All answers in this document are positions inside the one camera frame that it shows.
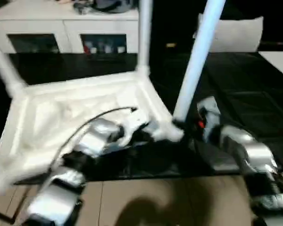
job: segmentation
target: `black table surface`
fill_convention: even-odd
[[[30,85],[133,71],[136,55],[15,54],[10,55]],[[173,112],[189,55],[151,59],[150,79]],[[225,121],[250,130],[265,142],[283,168],[283,74],[258,53],[209,54],[188,114],[187,127],[197,114],[196,103],[214,96]],[[0,81],[0,135],[10,99]],[[239,173],[222,151],[196,143],[162,141],[110,154],[98,160],[90,180],[172,178]]]

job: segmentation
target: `wooden floor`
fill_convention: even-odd
[[[13,216],[28,188],[27,206],[36,186],[0,196],[0,212]],[[91,182],[83,200],[78,226],[250,226],[252,219],[241,177]]]

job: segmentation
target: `red light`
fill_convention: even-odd
[[[205,128],[205,125],[204,125],[203,121],[198,121],[198,125],[199,125],[202,129]]]

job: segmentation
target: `cabinet door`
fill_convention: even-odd
[[[69,53],[62,21],[0,21],[0,48],[6,53]]]
[[[75,53],[137,53],[138,21],[65,21]]]

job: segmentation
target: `white pole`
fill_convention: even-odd
[[[26,83],[20,78],[9,57],[0,50],[0,77],[8,95],[12,98],[24,90]]]
[[[153,0],[140,0],[139,12],[139,45],[137,70],[147,76],[149,70],[150,36]]]
[[[225,0],[207,1],[173,114],[178,121],[184,122],[188,114],[224,5]]]

